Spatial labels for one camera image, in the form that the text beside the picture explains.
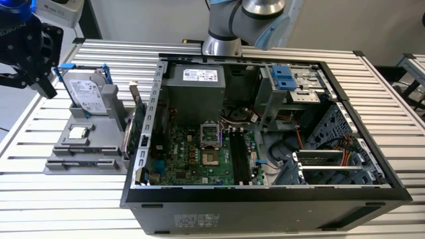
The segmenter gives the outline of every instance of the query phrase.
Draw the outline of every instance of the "green circuit board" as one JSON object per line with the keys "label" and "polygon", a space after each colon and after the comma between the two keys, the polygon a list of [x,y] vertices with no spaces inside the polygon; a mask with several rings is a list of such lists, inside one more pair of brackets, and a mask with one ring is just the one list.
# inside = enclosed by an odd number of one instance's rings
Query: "green circuit board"
{"label": "green circuit board", "polygon": [[[221,135],[218,150],[199,148],[199,129],[173,127],[169,137],[169,150],[165,156],[165,172],[159,174],[150,170],[151,185],[234,185],[228,132]],[[250,153],[256,154],[251,133],[243,134],[246,145],[246,164],[252,173]],[[259,167],[256,176],[251,177],[252,185],[262,185]]]}

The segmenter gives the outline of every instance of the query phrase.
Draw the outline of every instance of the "barcode label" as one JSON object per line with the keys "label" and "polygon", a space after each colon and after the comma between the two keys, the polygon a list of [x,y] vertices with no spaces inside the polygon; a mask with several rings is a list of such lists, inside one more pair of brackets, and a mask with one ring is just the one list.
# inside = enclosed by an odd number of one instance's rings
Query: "barcode label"
{"label": "barcode label", "polygon": [[217,70],[198,70],[185,69],[183,70],[183,81],[209,81],[217,82]]}

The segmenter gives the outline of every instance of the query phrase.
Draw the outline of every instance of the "white wall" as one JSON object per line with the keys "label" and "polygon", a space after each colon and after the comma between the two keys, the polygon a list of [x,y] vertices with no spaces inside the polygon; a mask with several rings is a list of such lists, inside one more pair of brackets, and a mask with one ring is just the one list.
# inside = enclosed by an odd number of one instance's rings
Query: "white wall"
{"label": "white wall", "polygon": [[303,0],[287,47],[360,50],[372,64],[425,54],[423,0]]}
{"label": "white wall", "polygon": [[[203,40],[203,0],[91,0],[103,39],[179,43]],[[404,52],[425,53],[425,0],[303,0],[286,47],[362,50],[391,65]]]}
{"label": "white wall", "polygon": [[207,36],[203,0],[91,0],[102,38],[181,43]]}

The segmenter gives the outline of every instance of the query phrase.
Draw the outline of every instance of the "case label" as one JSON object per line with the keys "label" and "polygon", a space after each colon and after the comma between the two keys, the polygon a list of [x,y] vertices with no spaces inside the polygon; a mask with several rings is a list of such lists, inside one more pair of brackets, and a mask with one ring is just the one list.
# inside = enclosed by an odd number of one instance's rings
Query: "case label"
{"label": "case label", "polygon": [[217,70],[185,69],[183,81],[209,81],[217,82]]}
{"label": "case label", "polygon": [[105,114],[106,108],[94,82],[69,80],[81,108],[90,114]]}
{"label": "case label", "polygon": [[174,214],[175,228],[215,228],[219,214]]}

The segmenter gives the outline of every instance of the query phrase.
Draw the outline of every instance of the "cpu chip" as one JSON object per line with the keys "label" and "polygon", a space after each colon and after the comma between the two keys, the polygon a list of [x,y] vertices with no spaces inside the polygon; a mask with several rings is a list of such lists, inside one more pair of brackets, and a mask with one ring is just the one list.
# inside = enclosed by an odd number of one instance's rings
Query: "cpu chip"
{"label": "cpu chip", "polygon": [[218,165],[218,151],[202,150],[202,165]]}

